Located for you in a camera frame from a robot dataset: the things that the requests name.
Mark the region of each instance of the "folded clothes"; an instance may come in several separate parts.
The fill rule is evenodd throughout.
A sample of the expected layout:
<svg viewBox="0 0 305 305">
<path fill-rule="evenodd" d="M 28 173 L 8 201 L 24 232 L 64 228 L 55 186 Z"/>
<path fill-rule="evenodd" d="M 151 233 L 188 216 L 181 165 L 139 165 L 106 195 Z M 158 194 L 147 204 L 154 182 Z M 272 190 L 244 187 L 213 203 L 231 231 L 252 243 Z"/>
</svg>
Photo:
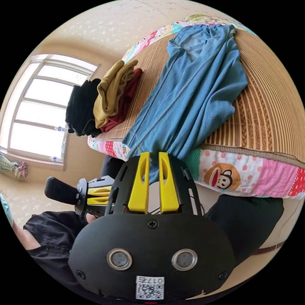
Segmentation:
<svg viewBox="0 0 305 305">
<path fill-rule="evenodd" d="M 134 77 L 133 68 L 137 63 L 136 59 L 127 64 L 120 60 L 100 81 L 97 87 L 98 96 L 93 108 L 96 128 L 103 127 L 107 124 L 109 116 L 118 113 L 119 99 L 124 92 L 126 83 Z"/>
<path fill-rule="evenodd" d="M 123 143 L 128 157 L 151 152 L 150 183 L 159 179 L 158 152 L 181 160 L 234 114 L 247 86 L 232 25 L 184 27 L 168 42 L 169 60 Z"/>
<path fill-rule="evenodd" d="M 73 87 L 66 110 L 66 123 L 69 133 L 76 133 L 77 136 L 91 135 L 95 137 L 101 134 L 99 128 L 95 128 L 93 107 L 98 96 L 97 86 L 100 79 L 93 81 L 86 80 L 81 86 Z"/>
<path fill-rule="evenodd" d="M 108 117 L 108 123 L 101 127 L 102 132 L 108 132 L 114 126 L 123 122 L 127 116 L 128 110 L 136 93 L 138 83 L 142 75 L 142 69 L 134 69 L 134 77 L 128 81 L 123 95 L 119 99 L 118 113 L 112 117 Z"/>
</svg>

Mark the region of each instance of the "person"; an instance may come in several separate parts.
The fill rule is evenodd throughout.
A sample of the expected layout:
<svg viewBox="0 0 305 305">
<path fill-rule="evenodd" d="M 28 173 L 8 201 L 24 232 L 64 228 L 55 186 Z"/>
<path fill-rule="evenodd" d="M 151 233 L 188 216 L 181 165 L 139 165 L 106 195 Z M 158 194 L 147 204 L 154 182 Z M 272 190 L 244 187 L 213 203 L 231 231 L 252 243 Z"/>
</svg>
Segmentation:
<svg viewBox="0 0 305 305">
<path fill-rule="evenodd" d="M 101 176 L 115 179 L 124 161 L 106 156 Z M 69 254 L 78 233 L 96 217 L 74 211 L 43 212 L 32 215 L 23 228 L 13 220 L 9 206 L 0 196 L 2 207 L 20 243 L 34 261 L 63 286 L 96 303 L 103 298 L 85 290 L 73 275 L 69 265 Z M 251 256 L 269 237 L 284 211 L 281 198 L 233 197 L 221 195 L 204 215 L 215 222 L 227 234 L 239 265 Z M 228 294 L 236 287 L 228 289 Z M 207 304 L 224 295 L 224 292 L 205 297 Z"/>
</svg>

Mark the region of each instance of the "window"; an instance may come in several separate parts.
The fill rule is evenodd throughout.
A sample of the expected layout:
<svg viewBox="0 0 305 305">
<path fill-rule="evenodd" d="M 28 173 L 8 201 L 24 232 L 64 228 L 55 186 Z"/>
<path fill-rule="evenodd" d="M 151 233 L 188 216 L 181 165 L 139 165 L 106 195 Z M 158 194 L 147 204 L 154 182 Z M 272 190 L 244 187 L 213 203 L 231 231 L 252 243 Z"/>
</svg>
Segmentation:
<svg viewBox="0 0 305 305">
<path fill-rule="evenodd" d="M 67 138 L 65 112 L 73 86 L 82 85 L 96 68 L 62 55 L 32 57 L 9 97 L 0 149 L 19 157 L 62 163 Z"/>
</svg>

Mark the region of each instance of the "window frame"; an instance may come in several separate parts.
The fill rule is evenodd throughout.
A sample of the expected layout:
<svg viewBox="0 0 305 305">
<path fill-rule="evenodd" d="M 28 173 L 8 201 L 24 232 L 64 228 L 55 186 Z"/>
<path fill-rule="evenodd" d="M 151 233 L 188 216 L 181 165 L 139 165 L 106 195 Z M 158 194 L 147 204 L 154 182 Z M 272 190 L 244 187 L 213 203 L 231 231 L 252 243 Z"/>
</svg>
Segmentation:
<svg viewBox="0 0 305 305">
<path fill-rule="evenodd" d="M 43 80 L 49 80 L 49 81 L 54 81 L 57 83 L 62 83 L 62 84 L 66 84 L 66 85 L 70 85 L 70 86 L 74 86 L 74 85 L 79 85 L 77 83 L 73 83 L 73 82 L 69 82 L 66 80 L 62 80 L 62 79 L 58 79 L 58 78 L 52 78 L 52 77 L 47 77 L 47 76 L 39 76 L 38 73 L 40 72 L 40 70 L 45 66 L 45 65 L 49 65 L 49 66 L 54 66 L 54 67 L 59 67 L 59 68 L 64 68 L 64 69 L 68 69 L 74 72 L 78 72 L 78 73 L 82 73 L 84 75 L 87 76 L 86 80 L 89 80 L 92 75 L 95 73 L 95 71 L 98 69 L 98 67 L 100 65 L 95 65 L 95 64 L 91 64 L 86 62 L 87 64 L 91 64 L 92 66 L 95 67 L 95 70 L 89 70 L 87 68 L 78 66 L 76 64 L 72 64 L 72 63 L 68 63 L 62 60 L 58 60 L 58 59 L 52 59 L 52 56 L 54 56 L 54 54 L 45 54 L 45 55 L 36 55 L 36 56 L 32 56 L 30 58 L 30 60 L 28 60 L 23 67 L 21 67 L 21 69 L 19 70 L 19 73 L 17 73 L 17 81 L 15 83 L 15 85 L 13 86 L 13 88 L 9 88 L 8 96 L 5 97 L 4 99 L 4 103 L 3 103 L 3 113 L 1 115 L 1 121 L 0 121 L 0 131 L 1 131 L 1 127 L 2 127 L 2 123 L 3 123 L 3 118 L 6 112 L 6 109 L 9 105 L 10 102 L 10 98 L 14 92 L 14 89 L 16 88 L 16 85 L 18 84 L 19 79 L 22 77 L 22 75 L 24 74 L 24 72 L 26 71 L 26 69 L 29 67 L 30 64 L 39 64 L 39 66 L 35 69 L 35 71 L 32 73 L 32 75 L 29 77 L 29 79 L 27 80 L 26 85 L 24 86 L 21 95 L 17 101 L 16 107 L 14 109 L 13 112 L 13 116 L 12 116 L 12 120 L 10 122 L 10 129 L 9 129 L 9 134 L 8 134 L 8 143 L 7 143 L 7 148 L 0 146 L 0 151 L 6 155 L 6 156 L 12 156 L 14 157 L 14 161 L 20 162 L 20 161 L 24 161 L 26 160 L 28 164 L 32 164 L 32 165 L 51 165 L 57 168 L 63 168 L 64 165 L 64 161 L 65 161 L 65 155 L 66 155 L 66 150 L 67 150 L 67 142 L 68 142 L 68 137 L 69 137 L 69 133 L 68 130 L 66 130 L 64 132 L 64 138 L 63 138 L 63 142 L 65 143 L 65 149 L 64 151 L 62 151 L 61 153 L 61 160 L 59 161 L 52 161 L 51 158 L 49 156 L 45 156 L 45 155 L 40 155 L 37 153 L 32 153 L 32 152 L 26 152 L 26 151 L 22 151 L 22 150 L 18 150 L 18 149 L 14 149 L 10 147 L 11 144 L 11 136 L 12 136 L 12 130 L 13 130 L 13 124 L 14 123 L 22 123 L 22 124 L 26 124 L 26 125 L 30 125 L 30 126 L 37 126 L 37 127 L 42 127 L 42 128 L 46 128 L 46 129 L 51 129 L 54 130 L 55 126 L 50 126 L 50 125 L 46 125 L 46 124 L 41 124 L 41 123 L 36 123 L 36 122 L 29 122 L 29 121 L 23 121 L 23 120 L 18 120 L 16 119 L 17 116 L 17 112 L 19 109 L 19 106 L 21 104 L 22 101 L 29 101 L 29 102 L 35 102 L 35 103 L 39 103 L 42 105 L 50 105 L 50 106 L 55 106 L 61 109 L 66 109 L 67 107 L 64 105 L 60 105 L 60 104 L 56 104 L 56 103 L 50 103 L 50 102 L 45 102 L 45 101 L 41 101 L 41 100 L 36 100 L 36 99 L 32 99 L 32 98 L 26 98 L 25 95 L 31 85 L 31 83 L 33 82 L 34 79 L 43 79 Z"/>
</svg>

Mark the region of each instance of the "woven mat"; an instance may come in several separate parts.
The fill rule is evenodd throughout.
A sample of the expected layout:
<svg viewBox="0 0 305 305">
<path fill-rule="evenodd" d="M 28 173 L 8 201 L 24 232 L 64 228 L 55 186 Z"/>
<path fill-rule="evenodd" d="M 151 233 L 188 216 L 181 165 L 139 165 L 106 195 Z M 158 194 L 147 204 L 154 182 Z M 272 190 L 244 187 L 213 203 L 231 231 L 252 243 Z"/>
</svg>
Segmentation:
<svg viewBox="0 0 305 305">
<path fill-rule="evenodd" d="M 169 35 L 134 57 L 143 70 L 127 119 L 96 140 L 122 140 L 168 60 Z M 200 148 L 272 159 L 305 168 L 305 110 L 297 89 L 269 47 L 257 36 L 236 30 L 249 85 L 234 102 L 235 114 Z"/>
</svg>

